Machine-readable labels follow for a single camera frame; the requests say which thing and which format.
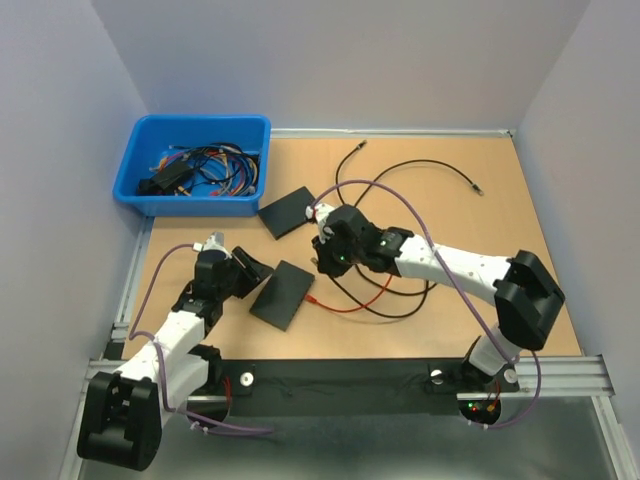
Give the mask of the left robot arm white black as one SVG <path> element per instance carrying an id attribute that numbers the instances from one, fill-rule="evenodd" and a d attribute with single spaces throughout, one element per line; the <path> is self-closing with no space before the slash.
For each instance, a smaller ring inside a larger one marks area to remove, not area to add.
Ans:
<path id="1" fill-rule="evenodd" d="M 274 272 L 240 247 L 194 245 L 197 257 L 166 320 L 154 333 L 131 327 L 130 339 L 144 346 L 112 372 L 97 372 L 89 381 L 76 453 L 135 471 L 147 469 L 159 449 L 163 429 L 182 415 L 192 429 L 224 436 L 264 435 L 266 429 L 230 425 L 222 417 L 188 411 L 196 390 L 217 389 L 232 402 L 232 383 L 223 370 L 219 349 L 203 341 L 221 318 L 230 298 L 243 299 Z"/>

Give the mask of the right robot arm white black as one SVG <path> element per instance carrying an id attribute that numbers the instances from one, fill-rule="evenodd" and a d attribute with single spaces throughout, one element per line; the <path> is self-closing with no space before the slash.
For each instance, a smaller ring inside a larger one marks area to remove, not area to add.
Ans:
<path id="1" fill-rule="evenodd" d="M 512 257 L 489 256 L 437 244 L 425 235 L 382 229 L 351 205 L 309 206 L 316 224 L 312 240 L 320 273 L 343 276 L 352 267 L 455 289 L 464 302 L 476 297 L 493 306 L 494 326 L 484 331 L 460 366 L 463 384 L 482 390 L 523 351 L 541 351 L 565 302 L 565 295 L 539 257 L 520 250 Z"/>

